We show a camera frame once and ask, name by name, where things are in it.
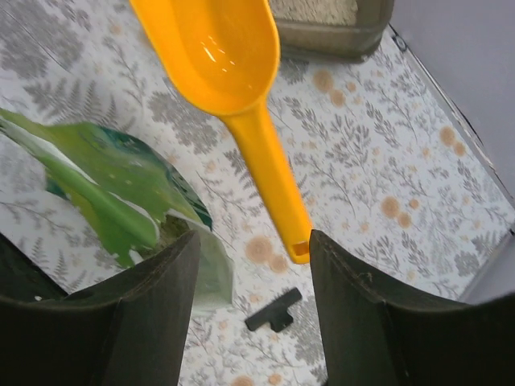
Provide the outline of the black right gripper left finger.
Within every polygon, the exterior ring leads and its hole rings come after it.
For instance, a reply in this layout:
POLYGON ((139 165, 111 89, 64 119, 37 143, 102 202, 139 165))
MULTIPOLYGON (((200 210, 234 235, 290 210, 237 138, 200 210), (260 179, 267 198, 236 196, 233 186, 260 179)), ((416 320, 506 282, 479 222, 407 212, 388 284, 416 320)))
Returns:
POLYGON ((200 262, 186 232, 155 256, 66 294, 1 240, 4 385, 175 385, 200 262))

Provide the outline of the green litter bag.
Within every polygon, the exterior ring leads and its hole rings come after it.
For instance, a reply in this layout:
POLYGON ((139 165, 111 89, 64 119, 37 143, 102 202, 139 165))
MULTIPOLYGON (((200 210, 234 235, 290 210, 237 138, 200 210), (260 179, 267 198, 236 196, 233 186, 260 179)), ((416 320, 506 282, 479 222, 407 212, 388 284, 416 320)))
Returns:
POLYGON ((208 209, 145 142, 88 122, 41 125, 6 109, 1 132, 43 164, 46 190, 80 211, 117 266, 133 267, 197 231, 193 312, 231 305, 233 263, 212 231, 208 209))

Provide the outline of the orange plastic scoop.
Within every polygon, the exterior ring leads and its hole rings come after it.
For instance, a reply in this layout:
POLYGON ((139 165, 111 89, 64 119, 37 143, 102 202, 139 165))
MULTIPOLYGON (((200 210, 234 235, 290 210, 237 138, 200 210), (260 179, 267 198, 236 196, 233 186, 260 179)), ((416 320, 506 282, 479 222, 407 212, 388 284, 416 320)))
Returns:
POLYGON ((175 88, 232 134, 290 259, 308 263, 311 220, 266 107, 280 60, 268 2, 131 6, 175 88))

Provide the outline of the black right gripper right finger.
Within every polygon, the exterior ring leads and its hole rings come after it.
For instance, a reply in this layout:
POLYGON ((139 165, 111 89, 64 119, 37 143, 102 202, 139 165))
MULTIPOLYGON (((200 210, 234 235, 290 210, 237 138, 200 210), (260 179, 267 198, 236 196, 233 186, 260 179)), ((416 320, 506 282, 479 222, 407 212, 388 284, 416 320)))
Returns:
POLYGON ((429 294, 310 237, 330 385, 511 385, 514 297, 468 305, 429 294))

